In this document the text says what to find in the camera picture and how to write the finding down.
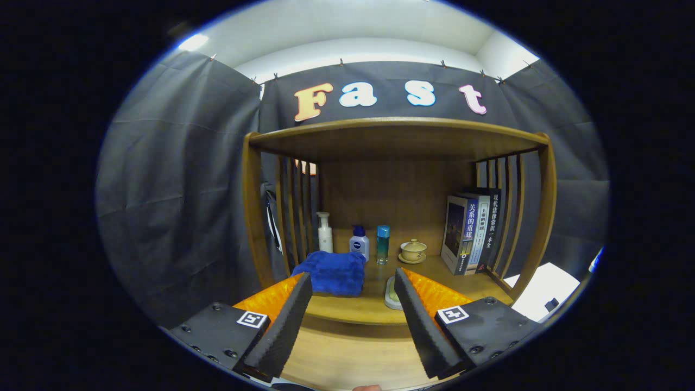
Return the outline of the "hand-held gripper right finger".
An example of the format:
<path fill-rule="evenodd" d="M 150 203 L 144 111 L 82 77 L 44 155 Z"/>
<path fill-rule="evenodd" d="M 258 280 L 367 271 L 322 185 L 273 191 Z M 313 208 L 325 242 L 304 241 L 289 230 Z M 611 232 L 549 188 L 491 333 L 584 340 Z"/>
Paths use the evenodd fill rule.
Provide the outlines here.
<path fill-rule="evenodd" d="M 540 326 L 495 297 L 471 300 L 408 269 L 397 268 L 394 289 L 429 378 L 493 361 Z"/>

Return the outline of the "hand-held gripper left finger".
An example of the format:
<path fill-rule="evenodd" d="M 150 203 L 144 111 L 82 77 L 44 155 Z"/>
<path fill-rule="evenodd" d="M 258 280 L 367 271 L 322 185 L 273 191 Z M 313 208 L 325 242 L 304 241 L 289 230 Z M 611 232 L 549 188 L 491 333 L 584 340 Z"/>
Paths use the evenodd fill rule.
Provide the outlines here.
<path fill-rule="evenodd" d="M 213 302 L 163 332 L 218 369 L 268 383 L 285 368 L 312 294 L 310 273 L 299 273 L 238 304 Z"/>

